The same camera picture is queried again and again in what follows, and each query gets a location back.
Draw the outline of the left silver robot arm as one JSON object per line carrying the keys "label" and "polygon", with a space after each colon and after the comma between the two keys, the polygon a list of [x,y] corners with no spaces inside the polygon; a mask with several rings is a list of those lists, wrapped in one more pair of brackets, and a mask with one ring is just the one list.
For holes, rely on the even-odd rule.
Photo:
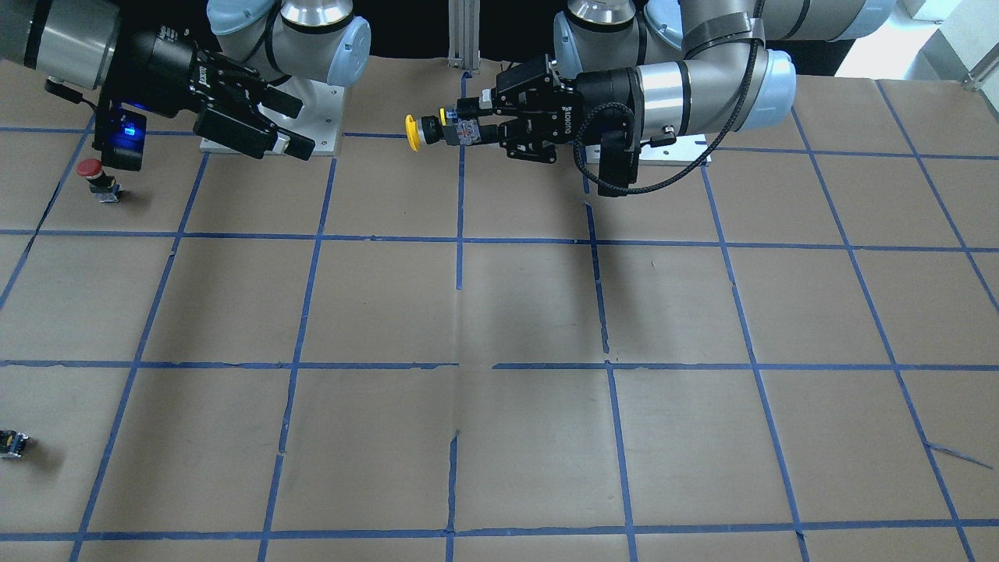
{"label": "left silver robot arm", "polygon": [[845,41],[884,25],[891,1],[570,1],[554,55],[500,72],[478,98],[407,121],[411,147],[496,144],[549,163],[578,142],[625,172],[679,137],[777,125],[796,70],[770,41]]}

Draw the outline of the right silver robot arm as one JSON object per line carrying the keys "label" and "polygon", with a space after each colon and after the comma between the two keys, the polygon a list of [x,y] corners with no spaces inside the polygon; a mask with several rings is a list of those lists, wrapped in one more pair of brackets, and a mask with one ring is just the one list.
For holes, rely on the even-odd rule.
{"label": "right silver robot arm", "polygon": [[304,109],[279,86],[356,84],[370,23],[350,1],[210,1],[206,15],[220,51],[111,1],[4,1],[2,57],[45,73],[47,92],[72,103],[99,93],[92,146],[112,169],[140,169],[147,113],[182,111],[195,114],[196,135],[236,153],[310,159],[314,140],[271,118]]}

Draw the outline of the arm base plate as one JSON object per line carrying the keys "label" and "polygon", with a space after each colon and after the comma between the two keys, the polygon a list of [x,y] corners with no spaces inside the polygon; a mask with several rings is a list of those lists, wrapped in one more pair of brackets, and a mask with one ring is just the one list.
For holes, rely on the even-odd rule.
{"label": "arm base plate", "polygon": [[703,134],[679,137],[674,144],[659,148],[643,146],[638,164],[685,167],[702,155],[707,146],[709,140]]}
{"label": "arm base plate", "polygon": [[311,155],[315,157],[336,157],[340,150],[343,112],[349,97],[350,88],[342,85],[328,85],[320,81],[292,77],[277,87],[303,102],[297,118],[284,116],[271,109],[259,106],[265,118],[275,124],[314,141]]}

